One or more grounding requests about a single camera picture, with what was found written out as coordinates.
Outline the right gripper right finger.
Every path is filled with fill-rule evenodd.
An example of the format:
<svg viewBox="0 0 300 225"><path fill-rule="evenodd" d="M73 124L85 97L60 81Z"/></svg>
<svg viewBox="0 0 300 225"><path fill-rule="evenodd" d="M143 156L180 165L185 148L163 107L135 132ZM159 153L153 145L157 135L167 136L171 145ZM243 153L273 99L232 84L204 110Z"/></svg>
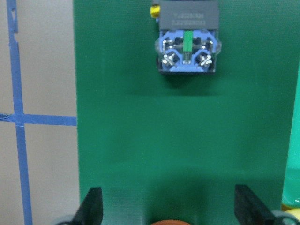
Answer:
<svg viewBox="0 0 300 225"><path fill-rule="evenodd" d="M235 185L234 214L240 225L273 225L275 216L247 186Z"/></svg>

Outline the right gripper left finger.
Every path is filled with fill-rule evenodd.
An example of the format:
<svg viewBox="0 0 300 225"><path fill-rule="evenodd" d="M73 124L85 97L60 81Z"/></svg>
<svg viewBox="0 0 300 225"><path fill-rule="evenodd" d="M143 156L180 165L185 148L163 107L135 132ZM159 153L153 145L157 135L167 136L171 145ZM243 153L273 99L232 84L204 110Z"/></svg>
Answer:
<svg viewBox="0 0 300 225"><path fill-rule="evenodd" d="M73 225L100 225L104 216L101 187L91 187L75 213Z"/></svg>

